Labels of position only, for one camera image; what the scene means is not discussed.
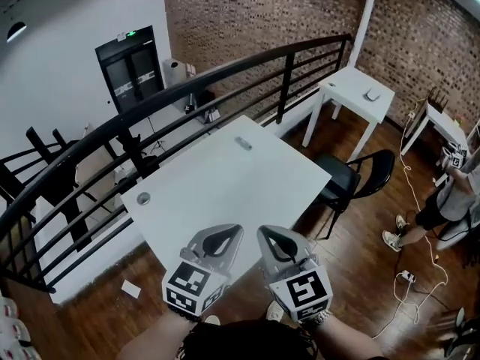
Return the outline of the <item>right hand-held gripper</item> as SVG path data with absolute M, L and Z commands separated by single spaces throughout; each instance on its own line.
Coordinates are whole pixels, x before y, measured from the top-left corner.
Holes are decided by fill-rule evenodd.
M 300 323 L 327 311 L 332 286 L 325 266 L 313 255 L 303 259 L 310 247 L 305 237 L 282 226 L 260 226 L 256 236 L 266 273 L 275 275 L 268 288 L 289 318 Z

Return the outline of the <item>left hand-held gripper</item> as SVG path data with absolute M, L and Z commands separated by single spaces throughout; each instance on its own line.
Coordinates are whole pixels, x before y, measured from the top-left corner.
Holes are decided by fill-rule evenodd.
M 163 300 L 191 316 L 200 316 L 223 294 L 244 230 L 237 223 L 200 230 L 187 245 L 196 256 L 176 261 L 162 280 Z

